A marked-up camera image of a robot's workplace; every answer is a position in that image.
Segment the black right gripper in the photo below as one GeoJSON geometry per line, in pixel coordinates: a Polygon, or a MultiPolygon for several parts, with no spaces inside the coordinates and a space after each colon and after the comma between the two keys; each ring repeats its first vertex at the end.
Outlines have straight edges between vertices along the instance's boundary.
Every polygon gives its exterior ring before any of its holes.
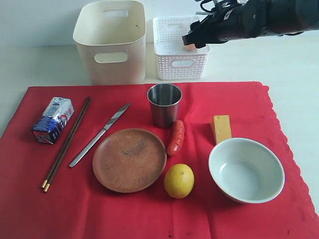
{"type": "Polygon", "coordinates": [[[245,4],[209,15],[190,26],[188,34],[182,36],[183,44],[202,48],[206,44],[262,36],[267,27],[267,10],[266,4],[245,4]]]}

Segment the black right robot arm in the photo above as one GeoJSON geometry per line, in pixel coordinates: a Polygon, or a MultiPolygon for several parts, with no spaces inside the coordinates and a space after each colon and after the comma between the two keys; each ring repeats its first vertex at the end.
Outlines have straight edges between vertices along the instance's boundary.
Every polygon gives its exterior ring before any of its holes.
{"type": "Polygon", "coordinates": [[[190,25],[184,45],[202,48],[230,40],[295,36],[319,28],[317,0],[222,0],[204,9],[206,17],[190,25]]]}

